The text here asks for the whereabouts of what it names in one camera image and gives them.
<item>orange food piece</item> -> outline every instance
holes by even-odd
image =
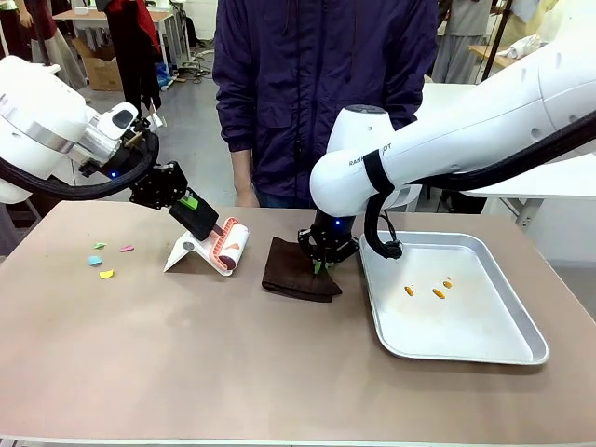
[[[442,291],[439,291],[439,290],[437,290],[437,289],[433,289],[433,290],[432,290],[432,292],[433,292],[435,295],[437,295],[439,298],[441,298],[441,300],[444,300],[444,299],[445,299],[445,295],[443,294],[443,292],[442,292]]]

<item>gray shirt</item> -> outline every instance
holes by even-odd
[[[485,35],[491,0],[453,0],[445,35]]]

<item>cardboard box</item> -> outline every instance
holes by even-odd
[[[99,47],[93,51],[81,39],[73,39],[73,45],[83,59],[91,88],[101,91],[123,90],[112,46]]]

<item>person wearing purple jacket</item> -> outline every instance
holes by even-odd
[[[438,0],[219,0],[213,80],[237,205],[312,208],[310,172],[350,104],[415,120]]]

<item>tray rim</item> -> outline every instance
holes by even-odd
[[[379,234],[380,235],[381,234],[389,234],[389,232],[386,231],[386,230],[379,230]],[[472,363],[490,363],[490,364],[496,364],[496,365],[539,366],[539,365],[545,364],[549,360],[549,358],[550,358],[550,349],[549,349],[549,344],[547,343],[546,339],[544,338],[544,335],[542,334],[542,332],[536,326],[534,320],[532,319],[532,316],[530,315],[530,313],[528,312],[528,310],[525,308],[525,305],[523,305],[522,300],[520,299],[520,297],[518,296],[518,294],[515,292],[515,289],[513,289],[513,286],[511,286],[511,283],[509,282],[507,276],[503,273],[503,270],[501,269],[501,266],[499,265],[499,263],[494,258],[492,252],[489,250],[489,248],[486,246],[486,244],[481,239],[479,239],[478,237],[475,237],[473,235],[469,235],[468,233],[455,233],[455,232],[442,232],[442,231],[396,231],[396,234],[397,234],[398,237],[400,236],[400,234],[408,234],[408,235],[445,235],[445,236],[450,236],[450,237],[469,237],[471,239],[474,239],[479,244],[481,244],[482,247],[483,247],[483,249],[486,250],[486,252],[490,256],[490,259],[493,262],[494,266],[496,267],[499,275],[502,277],[502,279],[505,281],[505,283],[507,284],[507,286],[513,292],[513,295],[515,296],[515,299],[517,300],[517,303],[520,306],[521,310],[525,313],[526,317],[532,323],[532,326],[534,327],[536,333],[538,334],[538,336],[540,338],[540,341],[542,342],[543,346],[545,347],[545,355],[542,358],[540,358],[538,360],[533,360],[533,361],[503,361],[503,360],[495,361],[493,359],[471,359],[471,358],[454,357],[454,356],[450,356],[450,357],[445,357],[445,356],[429,356],[429,355],[424,355],[424,354],[420,354],[420,355],[413,354],[412,355],[412,354],[404,354],[401,351],[397,350],[395,347],[393,347],[393,346],[391,346],[390,344],[387,343],[387,341],[385,340],[385,338],[383,337],[382,332],[381,332],[380,323],[379,323],[378,317],[377,317],[378,312],[377,312],[376,307],[375,307],[375,304],[374,304],[374,299],[373,299],[372,294],[371,294],[371,287],[370,287],[369,281],[368,281],[368,269],[367,269],[366,262],[364,261],[363,250],[364,250],[365,247],[369,247],[369,244],[366,241],[366,237],[364,235],[361,235],[360,238],[359,238],[359,255],[360,255],[360,260],[362,261],[362,268],[364,269],[364,277],[366,279],[366,290],[367,290],[367,292],[369,294],[369,301],[371,302],[372,320],[374,321],[374,328],[375,328],[375,331],[376,331],[376,336],[377,336],[379,342],[381,343],[381,345],[383,345],[383,347],[387,351],[389,351],[394,356],[399,357],[399,358],[402,358],[402,359],[440,360],[440,361],[466,361],[466,362],[472,362]]]

